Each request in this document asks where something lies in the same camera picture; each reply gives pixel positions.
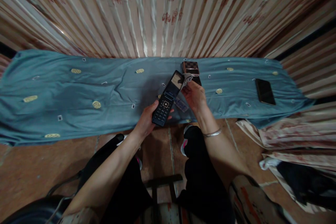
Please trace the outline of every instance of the black flip phone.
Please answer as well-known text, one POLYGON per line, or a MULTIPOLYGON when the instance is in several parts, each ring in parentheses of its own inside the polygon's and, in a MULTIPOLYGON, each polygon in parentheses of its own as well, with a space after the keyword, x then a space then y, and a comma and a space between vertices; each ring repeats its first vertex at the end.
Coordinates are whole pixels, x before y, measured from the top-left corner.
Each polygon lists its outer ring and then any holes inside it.
POLYGON ((164 126, 169 116, 170 109, 174 104, 174 100, 182 88, 183 82, 183 74, 175 71, 160 97, 159 105, 153 112, 152 123, 155 123, 159 126, 164 126))
POLYGON ((198 63, 196 61, 183 61, 181 63, 181 71, 182 73, 191 73, 192 80, 202 86, 200 70, 198 69, 198 63))
POLYGON ((261 79, 256 79, 255 84, 257 86, 259 101, 273 106, 276 105, 271 84, 261 79))

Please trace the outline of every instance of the bracelet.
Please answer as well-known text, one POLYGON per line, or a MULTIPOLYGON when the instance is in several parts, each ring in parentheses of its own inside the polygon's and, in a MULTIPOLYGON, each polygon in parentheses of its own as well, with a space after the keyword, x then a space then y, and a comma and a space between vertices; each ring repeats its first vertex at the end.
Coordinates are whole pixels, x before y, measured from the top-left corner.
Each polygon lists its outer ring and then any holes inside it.
POLYGON ((203 134, 204 137, 214 137, 216 135, 219 135, 222 132, 222 129, 220 128, 219 130, 215 131, 214 133, 210 133, 210 134, 203 134))

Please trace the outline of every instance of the wooden floor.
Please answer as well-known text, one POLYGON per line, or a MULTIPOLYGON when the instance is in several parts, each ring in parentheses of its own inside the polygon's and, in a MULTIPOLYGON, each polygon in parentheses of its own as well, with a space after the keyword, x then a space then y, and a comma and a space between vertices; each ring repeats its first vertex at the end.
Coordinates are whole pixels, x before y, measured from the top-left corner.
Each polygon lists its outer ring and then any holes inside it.
MULTIPOLYGON (((258 162, 262 159, 263 149, 247 137, 235 122, 236 119, 218 120, 224 134, 247 161, 254 179, 269 198, 282 205, 297 223, 333 223, 336 213, 305 213, 269 170, 260 169, 258 162)), ((186 124, 181 124, 156 128, 143 142, 140 151, 143 181, 182 174, 184 183, 176 186, 177 193, 185 187, 184 164, 187 158, 180 151, 185 126, 186 124)), ((44 197, 53 185, 83 169, 90 157, 114 135, 72 139, 44 146, 0 145, 0 222, 26 204, 44 197)), ((77 184, 74 181, 58 189, 56 193, 72 195, 77 184)), ((157 194, 159 203, 171 201, 168 186, 159 188, 157 194)))

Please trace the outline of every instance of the black pants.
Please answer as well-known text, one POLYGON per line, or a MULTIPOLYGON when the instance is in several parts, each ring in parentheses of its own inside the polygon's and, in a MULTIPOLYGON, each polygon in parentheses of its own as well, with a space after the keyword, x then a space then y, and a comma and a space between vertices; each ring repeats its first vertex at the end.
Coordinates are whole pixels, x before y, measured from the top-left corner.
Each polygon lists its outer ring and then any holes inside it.
MULTIPOLYGON (((187 185, 177 198, 177 203, 207 223, 234 223, 228 193, 210 162, 201 130, 192 126, 184 138, 188 139, 184 148, 189 158, 185 164, 187 185)), ((78 190, 123 139, 124 136, 118 134, 96 152, 84 168, 78 190)), ((152 204, 153 200, 141 180, 139 164, 133 158, 101 223, 133 223, 152 204)))

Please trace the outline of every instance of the blue fabric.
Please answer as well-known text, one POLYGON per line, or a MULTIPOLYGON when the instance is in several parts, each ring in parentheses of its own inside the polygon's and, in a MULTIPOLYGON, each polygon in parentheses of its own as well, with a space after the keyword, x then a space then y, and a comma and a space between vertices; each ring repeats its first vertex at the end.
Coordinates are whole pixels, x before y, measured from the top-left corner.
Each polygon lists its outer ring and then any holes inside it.
MULTIPOLYGON (((0 82, 0 142, 47 144, 131 129, 143 109, 163 92, 162 83, 167 84, 174 71, 180 71, 182 61, 182 58, 154 57, 85 58, 83 61, 80 56, 51 51, 18 52, 0 82), (37 99, 24 102, 30 96, 37 99), (94 101, 101 107, 94 108, 94 101)), ((198 62, 200 79, 215 118, 247 118, 262 128, 315 102, 296 88, 275 60, 200 58, 191 61, 198 62), (259 102, 256 78, 271 83, 276 106, 259 102), (216 93, 217 89, 222 89, 222 93, 216 93)), ((181 93, 178 97, 185 102, 181 93)), ((173 108, 170 124, 195 121, 190 109, 184 113, 175 105, 173 108)))

